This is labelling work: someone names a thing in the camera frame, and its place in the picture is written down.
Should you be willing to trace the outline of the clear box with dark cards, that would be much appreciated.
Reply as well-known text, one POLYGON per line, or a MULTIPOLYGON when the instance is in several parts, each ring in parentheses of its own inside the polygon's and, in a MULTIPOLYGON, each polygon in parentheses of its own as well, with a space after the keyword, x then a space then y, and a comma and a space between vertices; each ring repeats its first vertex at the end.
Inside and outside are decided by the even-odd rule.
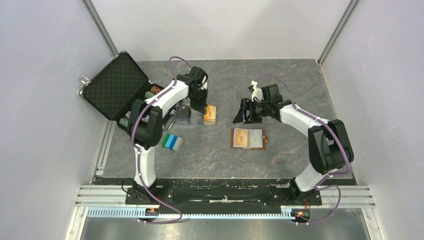
POLYGON ((191 124, 192 109, 189 103, 179 102, 175 107, 175 123, 177 125, 191 124))

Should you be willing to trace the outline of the brown leather card holder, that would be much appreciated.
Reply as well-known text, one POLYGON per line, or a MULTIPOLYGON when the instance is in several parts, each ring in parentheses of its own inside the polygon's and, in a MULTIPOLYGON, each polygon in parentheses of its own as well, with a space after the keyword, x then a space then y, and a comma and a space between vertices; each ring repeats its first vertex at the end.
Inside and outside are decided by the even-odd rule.
POLYGON ((265 150, 266 143, 268 142, 268 136, 264 129, 248 129, 248 146, 247 147, 234 147, 234 129, 238 127, 233 127, 230 134, 230 147, 237 149, 246 149, 246 150, 265 150))

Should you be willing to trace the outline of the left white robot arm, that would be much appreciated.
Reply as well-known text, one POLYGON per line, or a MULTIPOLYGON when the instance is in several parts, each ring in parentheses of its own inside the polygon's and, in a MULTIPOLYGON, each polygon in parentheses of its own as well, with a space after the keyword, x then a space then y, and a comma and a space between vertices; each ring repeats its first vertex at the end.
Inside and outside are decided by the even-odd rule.
POLYGON ((163 135, 163 118, 178 102, 188 98, 190 108, 201 114, 207 110, 208 74, 193 66, 187 74, 178 74, 161 92, 146 100, 132 103, 127 132, 135 153, 135 183, 142 186, 138 197, 145 204, 153 203, 157 190, 155 152, 163 135))

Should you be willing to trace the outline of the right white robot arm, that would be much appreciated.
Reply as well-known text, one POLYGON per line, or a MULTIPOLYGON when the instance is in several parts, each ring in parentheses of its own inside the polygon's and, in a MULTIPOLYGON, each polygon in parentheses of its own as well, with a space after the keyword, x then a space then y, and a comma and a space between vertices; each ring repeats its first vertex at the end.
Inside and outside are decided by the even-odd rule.
POLYGON ((354 153, 341 120, 314 116, 291 100, 284 100, 276 84, 258 88, 257 82, 252 81, 248 89, 251 97, 240 101, 233 123, 259 124, 264 117, 270 117, 307 137, 309 164, 290 183, 288 196, 293 203, 302 204, 309 192, 339 169, 350 170, 354 153))

